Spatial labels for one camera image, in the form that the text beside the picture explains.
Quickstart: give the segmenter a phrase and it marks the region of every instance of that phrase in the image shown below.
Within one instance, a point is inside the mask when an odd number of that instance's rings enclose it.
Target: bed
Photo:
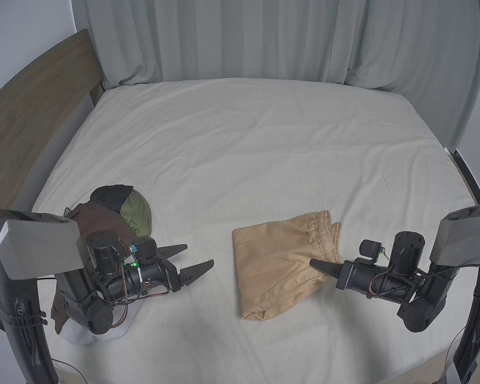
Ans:
[[[33,210],[62,215],[115,183],[150,203],[159,246],[188,244],[178,268],[210,258],[215,266],[191,287],[146,300],[120,339],[73,346],[49,322],[52,356],[97,383],[378,383],[445,350],[466,323],[476,281],[469,269],[419,334],[404,327],[396,305],[332,280],[275,319],[241,316],[235,228],[328,209],[343,224],[344,259],[358,256],[363,239],[388,252],[397,232],[412,230],[425,237],[420,268],[428,269],[439,220],[474,201],[402,96],[269,79],[107,90]],[[51,282],[39,287],[46,311],[54,292]]]

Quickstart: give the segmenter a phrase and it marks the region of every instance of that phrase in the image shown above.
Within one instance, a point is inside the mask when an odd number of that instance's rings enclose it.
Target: gray curtain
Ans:
[[[402,94],[455,150],[480,86],[480,0],[72,0],[105,88],[221,77]]]

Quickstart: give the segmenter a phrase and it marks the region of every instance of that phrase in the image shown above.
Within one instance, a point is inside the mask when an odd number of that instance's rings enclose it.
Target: black baseboard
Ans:
[[[468,169],[467,165],[465,164],[465,161],[463,161],[462,156],[460,156],[460,153],[458,151],[455,151],[455,153],[452,153],[453,160],[455,160],[456,164],[458,165],[458,168],[460,168],[460,172],[462,172],[463,177],[465,178],[465,181],[467,182],[468,186],[472,190],[473,196],[475,197],[475,200],[477,200],[477,203],[480,204],[480,188],[475,181],[475,178],[470,172],[470,169]]]

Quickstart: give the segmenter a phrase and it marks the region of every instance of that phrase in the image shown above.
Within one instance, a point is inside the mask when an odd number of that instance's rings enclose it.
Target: wooden headboard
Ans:
[[[100,99],[102,79],[84,29],[31,62],[0,89],[0,208],[12,209],[42,151],[82,100],[90,94],[95,105]]]

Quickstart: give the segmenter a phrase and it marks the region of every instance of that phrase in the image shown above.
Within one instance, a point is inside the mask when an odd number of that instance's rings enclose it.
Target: white wall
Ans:
[[[480,186],[480,94],[457,151]]]
[[[0,88],[75,32],[70,0],[0,0]],[[5,333],[0,333],[0,382],[24,384]]]

